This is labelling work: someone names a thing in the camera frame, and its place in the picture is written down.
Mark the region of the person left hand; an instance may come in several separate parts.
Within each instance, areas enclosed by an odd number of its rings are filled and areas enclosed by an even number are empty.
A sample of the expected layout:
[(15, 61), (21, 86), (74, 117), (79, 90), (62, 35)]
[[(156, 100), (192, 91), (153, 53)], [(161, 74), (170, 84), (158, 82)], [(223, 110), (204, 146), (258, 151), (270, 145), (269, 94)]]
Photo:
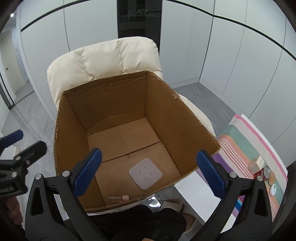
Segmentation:
[(8, 198), (6, 201), (9, 218), (16, 224), (21, 225), (23, 216), (20, 210), (20, 204), (16, 197)]

